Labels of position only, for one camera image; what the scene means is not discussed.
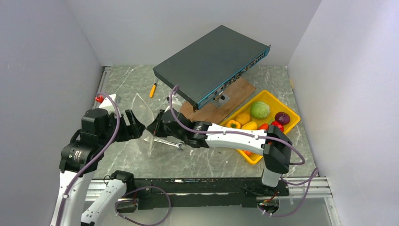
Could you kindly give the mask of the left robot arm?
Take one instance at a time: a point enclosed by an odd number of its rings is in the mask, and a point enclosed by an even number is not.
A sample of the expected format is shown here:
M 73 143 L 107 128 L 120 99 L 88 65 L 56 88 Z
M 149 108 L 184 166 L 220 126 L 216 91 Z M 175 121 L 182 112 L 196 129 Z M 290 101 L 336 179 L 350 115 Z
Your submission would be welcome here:
M 88 187 L 105 150 L 113 142 L 140 138 L 145 128 L 132 110 L 124 114 L 102 108 L 86 112 L 81 129 L 61 151 L 60 186 L 52 226 L 98 226 L 112 203 L 134 194 L 134 175 L 117 170 L 99 198 L 84 210 Z

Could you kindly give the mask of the green cabbage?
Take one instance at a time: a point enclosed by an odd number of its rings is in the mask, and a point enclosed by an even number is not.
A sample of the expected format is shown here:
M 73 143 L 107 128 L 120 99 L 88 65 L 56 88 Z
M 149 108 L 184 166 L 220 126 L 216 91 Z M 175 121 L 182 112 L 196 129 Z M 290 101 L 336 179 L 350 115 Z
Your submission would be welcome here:
M 270 106 L 264 101 L 255 101 L 250 108 L 251 115 L 256 119 L 265 119 L 270 112 Z

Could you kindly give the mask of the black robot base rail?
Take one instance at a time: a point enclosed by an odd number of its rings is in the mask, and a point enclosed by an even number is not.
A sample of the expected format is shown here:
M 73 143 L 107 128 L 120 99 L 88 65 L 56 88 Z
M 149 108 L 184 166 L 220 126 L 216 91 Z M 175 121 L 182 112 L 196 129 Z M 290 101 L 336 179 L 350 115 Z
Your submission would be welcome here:
M 116 205 L 120 213 L 168 207 L 241 206 L 253 208 L 262 200 L 289 196 L 288 185 L 262 184 L 261 178 L 137 178 L 138 192 L 124 195 Z

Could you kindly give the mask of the clear polka dot zip bag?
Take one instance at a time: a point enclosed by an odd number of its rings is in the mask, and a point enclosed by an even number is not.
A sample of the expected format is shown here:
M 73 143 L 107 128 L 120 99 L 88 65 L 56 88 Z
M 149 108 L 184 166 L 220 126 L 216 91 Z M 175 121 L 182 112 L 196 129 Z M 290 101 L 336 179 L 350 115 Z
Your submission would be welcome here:
M 136 93 L 133 98 L 131 110 L 133 111 L 136 118 L 145 127 L 150 125 L 150 123 L 152 123 L 155 119 L 150 107 L 146 104 L 146 102 L 142 99 L 142 97 L 138 93 Z M 148 132 L 145 129 L 143 135 L 136 140 L 136 143 L 141 151 L 147 153 L 148 155 L 151 155 L 153 146 L 156 143 L 153 141 L 155 138 L 159 137 L 153 136 L 150 132 Z

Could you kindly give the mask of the small orange pumpkin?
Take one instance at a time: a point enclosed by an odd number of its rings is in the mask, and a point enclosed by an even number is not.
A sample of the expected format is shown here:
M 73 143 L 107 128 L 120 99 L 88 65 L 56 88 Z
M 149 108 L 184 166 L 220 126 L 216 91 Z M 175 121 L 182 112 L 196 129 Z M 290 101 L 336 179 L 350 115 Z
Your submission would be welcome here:
M 242 150 L 242 152 L 246 155 L 246 156 L 251 156 L 253 153 L 251 151 L 248 150 Z

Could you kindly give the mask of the yellow bell pepper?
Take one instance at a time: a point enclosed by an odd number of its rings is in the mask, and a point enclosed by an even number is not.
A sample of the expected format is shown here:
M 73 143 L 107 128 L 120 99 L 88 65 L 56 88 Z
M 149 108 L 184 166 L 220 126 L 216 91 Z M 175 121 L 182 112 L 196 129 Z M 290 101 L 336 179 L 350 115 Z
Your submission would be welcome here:
M 225 126 L 232 129 L 241 129 L 241 124 L 235 120 L 229 120 Z

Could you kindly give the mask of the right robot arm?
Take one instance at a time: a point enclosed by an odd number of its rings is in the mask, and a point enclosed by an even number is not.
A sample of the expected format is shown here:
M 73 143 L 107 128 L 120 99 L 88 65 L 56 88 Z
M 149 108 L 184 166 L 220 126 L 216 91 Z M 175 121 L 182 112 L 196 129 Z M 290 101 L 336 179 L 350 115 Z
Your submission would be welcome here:
M 146 128 L 155 137 L 175 137 L 193 148 L 225 147 L 247 150 L 263 157 L 265 169 L 259 189 L 271 195 L 290 168 L 292 143 L 280 129 L 242 130 L 207 121 L 191 121 L 174 109 L 160 111 Z

